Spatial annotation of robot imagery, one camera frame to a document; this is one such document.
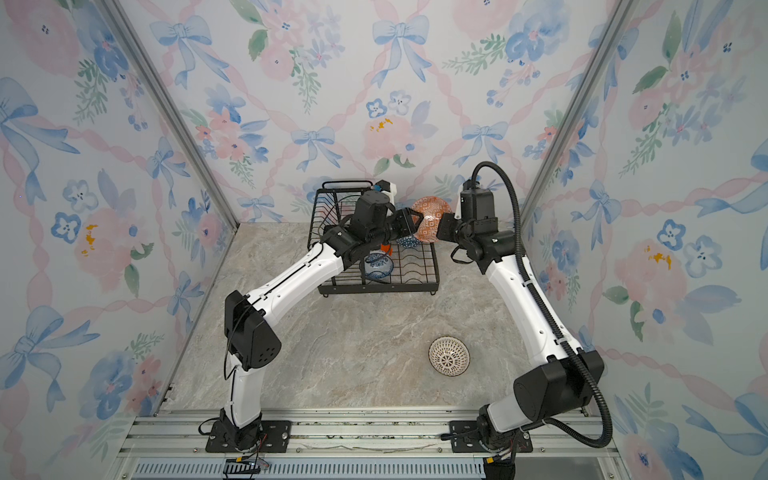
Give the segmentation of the red patterned ceramic bowl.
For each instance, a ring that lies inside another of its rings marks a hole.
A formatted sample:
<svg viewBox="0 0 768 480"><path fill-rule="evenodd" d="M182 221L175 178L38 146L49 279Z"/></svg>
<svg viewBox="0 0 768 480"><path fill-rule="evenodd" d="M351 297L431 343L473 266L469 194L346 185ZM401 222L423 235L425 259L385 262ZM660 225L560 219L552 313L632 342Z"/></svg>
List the red patterned ceramic bowl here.
<svg viewBox="0 0 768 480"><path fill-rule="evenodd" d="M425 196L416 200L412 205L412 209L423 216L423 220L414 234L415 238L422 243L436 242L442 216L445 213L452 213L450 205L441 198Z"/></svg>

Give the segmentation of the black wire dish rack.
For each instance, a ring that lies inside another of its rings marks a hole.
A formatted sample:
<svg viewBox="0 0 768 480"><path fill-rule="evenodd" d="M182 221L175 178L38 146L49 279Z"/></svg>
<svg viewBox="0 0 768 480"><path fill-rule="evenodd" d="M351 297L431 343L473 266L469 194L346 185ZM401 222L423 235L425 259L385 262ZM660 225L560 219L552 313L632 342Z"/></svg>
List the black wire dish rack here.
<svg viewBox="0 0 768 480"><path fill-rule="evenodd" d="M357 199L366 191L375 190L370 180L327 180L309 194L313 202L307 246L312 247L322 235L336 226L355 209ZM386 280L369 280L363 274L363 260L354 263L339 275L325 281L318 292L328 297L337 294L413 293L434 295L440 277L435 248L422 243L417 249L403 249L392 240L391 258L394 271Z"/></svg>

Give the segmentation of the blue floral ceramic bowl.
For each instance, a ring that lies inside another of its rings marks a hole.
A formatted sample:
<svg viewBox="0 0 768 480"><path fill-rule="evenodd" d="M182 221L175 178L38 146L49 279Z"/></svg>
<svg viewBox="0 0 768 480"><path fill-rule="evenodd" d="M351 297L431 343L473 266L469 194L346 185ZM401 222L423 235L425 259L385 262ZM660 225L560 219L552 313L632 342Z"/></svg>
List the blue floral ceramic bowl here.
<svg viewBox="0 0 768 480"><path fill-rule="evenodd" d="M363 260L363 274L369 280L386 280L393 271L391 256L382 250L371 252Z"/></svg>

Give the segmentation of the white brown lattice bowl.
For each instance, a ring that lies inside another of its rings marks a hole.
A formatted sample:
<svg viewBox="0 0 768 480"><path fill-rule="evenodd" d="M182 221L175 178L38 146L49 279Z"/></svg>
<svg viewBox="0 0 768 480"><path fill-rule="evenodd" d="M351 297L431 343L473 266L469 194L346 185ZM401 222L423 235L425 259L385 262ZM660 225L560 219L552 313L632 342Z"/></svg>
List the white brown lattice bowl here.
<svg viewBox="0 0 768 480"><path fill-rule="evenodd" d="M471 361L466 345L452 336L435 339L429 347L428 359L438 373L447 377L463 375Z"/></svg>

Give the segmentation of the blue geometric patterned bowl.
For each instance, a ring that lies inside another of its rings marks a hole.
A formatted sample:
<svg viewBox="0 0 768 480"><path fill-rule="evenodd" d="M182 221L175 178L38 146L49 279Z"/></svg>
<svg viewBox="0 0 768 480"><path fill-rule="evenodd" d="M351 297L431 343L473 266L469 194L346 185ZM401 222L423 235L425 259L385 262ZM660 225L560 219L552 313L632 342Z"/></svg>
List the blue geometric patterned bowl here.
<svg viewBox="0 0 768 480"><path fill-rule="evenodd" d="M407 236L398 239L397 244L403 249L417 249L422 245L422 242L415 236Z"/></svg>

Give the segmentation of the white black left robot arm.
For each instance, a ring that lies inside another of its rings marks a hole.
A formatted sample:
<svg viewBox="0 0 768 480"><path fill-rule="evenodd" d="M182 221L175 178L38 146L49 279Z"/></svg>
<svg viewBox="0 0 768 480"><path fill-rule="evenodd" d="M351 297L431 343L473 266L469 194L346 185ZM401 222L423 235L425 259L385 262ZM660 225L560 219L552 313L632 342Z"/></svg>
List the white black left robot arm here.
<svg viewBox="0 0 768 480"><path fill-rule="evenodd" d="M289 310L382 245L414 235L423 219L411 208L397 209L387 193L366 191L352 214L326 228L320 241L292 266L246 294L231 292L225 301L223 364L230 393L223 413L235 429L249 428L261 417L265 368L282 348L274 328Z"/></svg>

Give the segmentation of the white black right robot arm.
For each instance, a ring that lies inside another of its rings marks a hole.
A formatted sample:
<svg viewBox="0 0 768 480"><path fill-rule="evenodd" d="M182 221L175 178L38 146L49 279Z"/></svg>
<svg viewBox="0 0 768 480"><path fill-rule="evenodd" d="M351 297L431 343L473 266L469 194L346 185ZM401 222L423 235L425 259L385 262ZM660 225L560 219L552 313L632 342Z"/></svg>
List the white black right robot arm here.
<svg viewBox="0 0 768 480"><path fill-rule="evenodd" d="M481 408L477 424L483 446L509 448L516 435L543 425L555 426L592 448L606 446L612 435L609 422L603 424L599 437L592 438L557 418L594 400L604 370L602 358L585 350L557 318L518 236L499 230L492 192L468 181L458 209L442 217L437 236L464 251L468 262L476 264L499 293L532 365L514 380L511 394Z"/></svg>

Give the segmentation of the right aluminium corner post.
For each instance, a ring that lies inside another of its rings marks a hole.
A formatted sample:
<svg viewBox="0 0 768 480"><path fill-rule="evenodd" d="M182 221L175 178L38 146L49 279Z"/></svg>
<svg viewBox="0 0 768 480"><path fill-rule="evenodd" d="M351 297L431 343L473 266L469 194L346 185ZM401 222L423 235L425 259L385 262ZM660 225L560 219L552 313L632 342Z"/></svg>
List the right aluminium corner post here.
<svg viewBox="0 0 768 480"><path fill-rule="evenodd" d="M532 224L537 203L547 188L549 178L557 167L566 143L571 134L577 130L581 116L595 94L598 80L606 70L610 57L615 53L615 48L627 28L635 7L636 1L620 0L615 3L611 14L608 16L601 30L601 35L598 37L597 46L593 50L581 80L573 91L573 97L564 111L564 119L560 129L549 152L544 156L543 163L525 198L521 212L522 226L519 228L519 232L523 232Z"/></svg>

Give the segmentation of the aluminium corner post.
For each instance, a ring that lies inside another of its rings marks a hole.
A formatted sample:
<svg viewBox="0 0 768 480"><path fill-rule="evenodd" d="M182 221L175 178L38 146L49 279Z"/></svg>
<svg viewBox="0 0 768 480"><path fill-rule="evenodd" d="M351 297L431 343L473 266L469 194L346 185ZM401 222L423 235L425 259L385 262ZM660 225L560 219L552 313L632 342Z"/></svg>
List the aluminium corner post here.
<svg viewBox="0 0 768 480"><path fill-rule="evenodd" d="M135 64L142 79L146 82L154 103L161 112L161 118L166 121L170 131L175 136L182 150L191 162L199 176L202 185L211 196L213 203L223 214L226 224L237 230L239 222L216 182L213 171L203 159L193 139L191 131L186 126L180 110L177 108L168 88L161 80L159 71L142 44L135 28L132 26L125 10L119 1L95 1L99 12L107 24L115 31L120 45L125 49L128 58Z"/></svg>
<svg viewBox="0 0 768 480"><path fill-rule="evenodd" d="M601 35L598 37L597 46L593 50L581 80L573 91L573 97L564 111L564 119L560 129L549 152L544 156L543 163L525 198L521 212L522 226L519 228L519 232L523 232L532 224L537 203L547 188L549 178L557 167L566 143L571 134L577 130L581 116L595 94L598 80L606 70L610 57L615 53L615 48L627 28L635 7L636 1L620 0L615 3L611 14L608 16L601 30Z"/></svg>

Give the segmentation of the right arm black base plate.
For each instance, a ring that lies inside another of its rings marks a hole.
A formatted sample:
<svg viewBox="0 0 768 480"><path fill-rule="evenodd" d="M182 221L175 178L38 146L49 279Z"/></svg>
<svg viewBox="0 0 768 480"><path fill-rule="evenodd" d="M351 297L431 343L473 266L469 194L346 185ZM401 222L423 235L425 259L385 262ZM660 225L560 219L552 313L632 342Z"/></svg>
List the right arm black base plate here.
<svg viewBox="0 0 768 480"><path fill-rule="evenodd" d="M451 420L448 422L448 432L440 436L442 441L451 445L453 453L491 453L481 441L475 420ZM525 434L518 434L515 440L518 453L532 453L534 448L531 438Z"/></svg>

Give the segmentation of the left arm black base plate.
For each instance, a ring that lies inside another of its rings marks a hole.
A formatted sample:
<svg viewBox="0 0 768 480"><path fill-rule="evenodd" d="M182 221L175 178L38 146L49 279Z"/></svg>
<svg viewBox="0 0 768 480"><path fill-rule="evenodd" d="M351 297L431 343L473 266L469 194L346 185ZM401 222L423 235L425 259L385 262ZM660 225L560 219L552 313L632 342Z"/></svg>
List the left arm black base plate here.
<svg viewBox="0 0 768 480"><path fill-rule="evenodd" d="M288 420L255 420L236 428L227 418L217 419L206 434L206 453L285 453L291 438Z"/></svg>

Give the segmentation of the left aluminium corner post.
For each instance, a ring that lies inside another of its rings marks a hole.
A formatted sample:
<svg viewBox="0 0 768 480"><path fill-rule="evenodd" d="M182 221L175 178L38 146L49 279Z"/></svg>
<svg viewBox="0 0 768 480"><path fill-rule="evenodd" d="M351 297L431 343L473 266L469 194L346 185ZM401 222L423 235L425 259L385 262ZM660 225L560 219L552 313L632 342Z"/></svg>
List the left aluminium corner post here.
<svg viewBox="0 0 768 480"><path fill-rule="evenodd" d="M120 45L125 49L128 58L135 64L142 79L146 82L154 103L161 112L161 118L166 121L170 131L175 136L182 150L191 162L199 176L202 185L211 196L213 203L223 214L226 224L237 230L239 222L216 182L213 171L203 159L193 139L191 131L186 126L180 110L177 108L168 88L161 80L159 71L142 44L135 28L132 26L125 10L119 1L95 1L99 12L107 24L115 31Z"/></svg>

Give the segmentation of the aluminium front rail frame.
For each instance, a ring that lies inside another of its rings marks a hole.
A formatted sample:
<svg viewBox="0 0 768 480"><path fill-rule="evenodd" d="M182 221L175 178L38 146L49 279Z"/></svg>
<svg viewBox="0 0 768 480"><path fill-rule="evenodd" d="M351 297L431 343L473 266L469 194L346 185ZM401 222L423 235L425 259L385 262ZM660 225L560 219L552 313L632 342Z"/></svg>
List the aluminium front rail frame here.
<svg viewBox="0 0 768 480"><path fill-rule="evenodd" d="M184 408L176 397L154 417L136 418L110 479L489 479L491 453L453 453L440 436L451 420L475 420L477 408L264 408L262 420L288 420L285 453L206 453L216 408Z"/></svg>

